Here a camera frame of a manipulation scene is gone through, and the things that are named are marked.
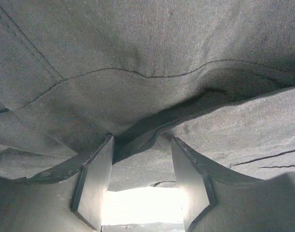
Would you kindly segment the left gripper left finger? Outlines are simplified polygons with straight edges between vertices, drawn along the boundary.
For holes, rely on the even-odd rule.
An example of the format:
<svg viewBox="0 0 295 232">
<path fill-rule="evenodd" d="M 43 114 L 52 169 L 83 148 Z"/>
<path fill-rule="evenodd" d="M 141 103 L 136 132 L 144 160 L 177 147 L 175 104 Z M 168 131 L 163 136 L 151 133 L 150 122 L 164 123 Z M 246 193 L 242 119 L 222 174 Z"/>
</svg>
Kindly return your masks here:
<svg viewBox="0 0 295 232">
<path fill-rule="evenodd" d="M 0 232 L 99 232 L 114 137 L 32 178 L 0 176 Z"/>
</svg>

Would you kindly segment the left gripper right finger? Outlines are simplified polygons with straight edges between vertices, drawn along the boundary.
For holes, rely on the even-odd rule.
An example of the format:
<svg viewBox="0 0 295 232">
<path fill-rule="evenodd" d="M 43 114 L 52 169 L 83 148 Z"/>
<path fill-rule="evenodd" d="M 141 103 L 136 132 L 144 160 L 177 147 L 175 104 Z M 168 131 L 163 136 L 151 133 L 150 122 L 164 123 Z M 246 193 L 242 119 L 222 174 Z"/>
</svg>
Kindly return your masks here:
<svg viewBox="0 0 295 232">
<path fill-rule="evenodd" d="M 188 232 L 295 232 L 295 172 L 269 180 L 228 169 L 181 139 L 171 142 Z"/>
</svg>

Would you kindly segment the black long sleeve shirt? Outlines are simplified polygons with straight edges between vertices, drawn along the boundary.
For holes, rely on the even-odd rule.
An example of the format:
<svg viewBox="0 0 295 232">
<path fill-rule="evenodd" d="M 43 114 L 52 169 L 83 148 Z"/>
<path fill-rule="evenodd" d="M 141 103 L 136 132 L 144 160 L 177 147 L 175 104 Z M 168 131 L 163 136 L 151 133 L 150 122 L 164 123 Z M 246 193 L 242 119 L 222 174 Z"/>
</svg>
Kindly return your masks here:
<svg viewBox="0 0 295 232">
<path fill-rule="evenodd" d="M 172 187 L 171 139 L 295 171 L 295 0 L 0 0 L 0 176 L 115 139 L 109 189 Z"/>
</svg>

